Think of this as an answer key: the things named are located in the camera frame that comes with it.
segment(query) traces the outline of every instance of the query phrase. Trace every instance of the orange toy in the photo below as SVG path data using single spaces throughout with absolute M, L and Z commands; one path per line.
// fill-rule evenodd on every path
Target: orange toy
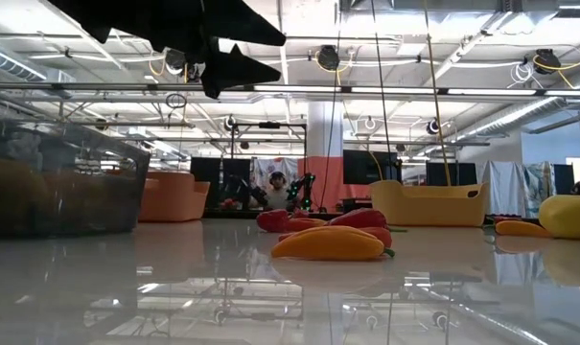
M 324 226 L 326 220 L 317 218 L 291 218 L 286 224 L 286 231 L 298 232 L 318 226 Z
M 277 243 L 272 258 L 322 261 L 367 261 L 385 248 L 376 237 L 349 226 L 321 226 L 296 233 Z
M 503 220 L 497 223 L 497 234 L 501 236 L 523 236 L 552 238 L 553 236 L 539 225 L 521 220 Z

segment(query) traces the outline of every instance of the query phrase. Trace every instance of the transparent container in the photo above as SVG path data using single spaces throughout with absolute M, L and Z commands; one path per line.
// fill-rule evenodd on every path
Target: transparent container
M 130 231 L 149 160 L 83 126 L 0 120 L 0 237 Z

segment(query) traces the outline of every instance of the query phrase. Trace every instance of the screen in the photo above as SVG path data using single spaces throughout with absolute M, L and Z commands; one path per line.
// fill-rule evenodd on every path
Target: screen
M 388 154 L 387 152 L 346 149 L 343 151 L 343 183 L 368 185 L 377 182 L 380 180 L 379 167 L 381 167 L 383 179 L 399 179 L 398 170 L 393 165 L 396 158 L 396 152 Z

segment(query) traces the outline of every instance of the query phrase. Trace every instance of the black monitor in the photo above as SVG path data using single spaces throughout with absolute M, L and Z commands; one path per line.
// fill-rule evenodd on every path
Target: black monitor
M 379 181 L 380 175 L 377 163 L 381 167 L 383 179 L 398 180 L 400 179 L 400 172 L 394 166 L 396 160 L 396 152 L 369 152 L 345 149 L 343 151 L 343 183 L 368 185 Z
M 475 163 L 449 163 L 452 186 L 468 186 L 477 183 Z M 429 186 L 447 186 L 445 164 L 426 164 L 426 184 Z

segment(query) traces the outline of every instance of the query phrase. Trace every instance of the duct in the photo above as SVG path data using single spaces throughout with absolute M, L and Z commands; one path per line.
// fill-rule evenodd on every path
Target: duct
M 579 115 L 573 116 L 571 118 L 565 119 L 563 121 L 559 121 L 557 123 L 551 124 L 551 125 L 547 125 L 547 126 L 542 126 L 533 130 L 530 130 L 528 133 L 529 134 L 541 134 L 541 133 L 545 133 L 548 131 L 551 131 L 553 129 L 557 129 L 560 127 L 564 127 L 564 126 L 568 126 L 568 125 L 572 125 L 575 123 L 580 122 L 580 113 Z
M 569 78 L 569 81 L 580 88 L 580 75 Z M 564 85 L 560 82 L 554 85 L 555 87 L 564 87 Z M 560 97 L 546 97 L 526 104 L 512 105 L 477 121 L 473 126 L 458 131 L 455 140 L 501 133 L 553 115 L 568 105 L 569 103 Z
M 46 81 L 45 73 L 24 60 L 16 58 L 17 54 L 0 46 L 0 70 L 24 81 Z

